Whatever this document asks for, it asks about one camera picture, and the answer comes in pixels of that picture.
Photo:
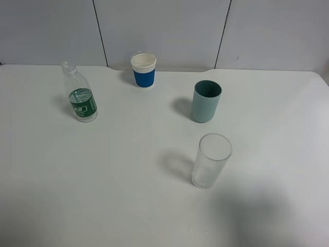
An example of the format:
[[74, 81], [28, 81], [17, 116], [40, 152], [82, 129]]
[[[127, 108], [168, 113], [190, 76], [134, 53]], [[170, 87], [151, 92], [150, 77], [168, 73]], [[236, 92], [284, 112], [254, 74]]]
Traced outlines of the teal green cup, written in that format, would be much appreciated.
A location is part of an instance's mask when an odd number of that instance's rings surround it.
[[196, 122], [210, 121], [216, 111], [222, 88], [211, 80], [202, 80], [194, 87], [191, 116]]

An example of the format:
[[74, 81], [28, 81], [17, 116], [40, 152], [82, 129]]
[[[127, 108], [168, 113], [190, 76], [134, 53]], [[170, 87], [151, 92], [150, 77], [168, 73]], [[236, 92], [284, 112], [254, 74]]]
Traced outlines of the clear glass tumbler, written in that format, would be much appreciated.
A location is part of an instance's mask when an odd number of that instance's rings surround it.
[[225, 136], [217, 133], [204, 135], [198, 144], [192, 171], [193, 184], [200, 189], [213, 186], [232, 153], [232, 144]]

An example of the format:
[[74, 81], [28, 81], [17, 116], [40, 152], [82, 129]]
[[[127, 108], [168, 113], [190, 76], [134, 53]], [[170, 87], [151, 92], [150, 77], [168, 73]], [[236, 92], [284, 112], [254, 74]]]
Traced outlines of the clear green-label water bottle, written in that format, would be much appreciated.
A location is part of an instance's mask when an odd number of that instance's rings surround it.
[[62, 62], [61, 68], [66, 95], [77, 119], [84, 123], [94, 121], [98, 117], [98, 108], [86, 78], [69, 62]]

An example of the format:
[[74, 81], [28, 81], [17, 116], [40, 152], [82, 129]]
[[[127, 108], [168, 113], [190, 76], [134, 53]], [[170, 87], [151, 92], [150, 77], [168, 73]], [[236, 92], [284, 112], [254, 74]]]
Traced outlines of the white cup with blue sleeve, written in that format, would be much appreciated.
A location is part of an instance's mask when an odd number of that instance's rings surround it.
[[154, 84], [156, 57], [153, 54], [138, 52], [131, 57], [136, 85], [146, 89]]

